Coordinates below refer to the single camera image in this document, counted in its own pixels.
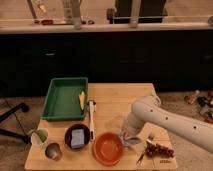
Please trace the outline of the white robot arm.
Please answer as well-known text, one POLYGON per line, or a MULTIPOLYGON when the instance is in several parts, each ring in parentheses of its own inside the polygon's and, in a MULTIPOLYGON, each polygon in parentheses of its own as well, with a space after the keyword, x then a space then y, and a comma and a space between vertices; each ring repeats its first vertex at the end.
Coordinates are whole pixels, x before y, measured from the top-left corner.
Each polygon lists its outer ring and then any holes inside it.
POLYGON ((213 124, 163 109, 157 95, 144 96, 131 104, 130 112, 122 124, 121 135, 124 139, 136 136, 146 123, 162 127, 213 153, 213 124))

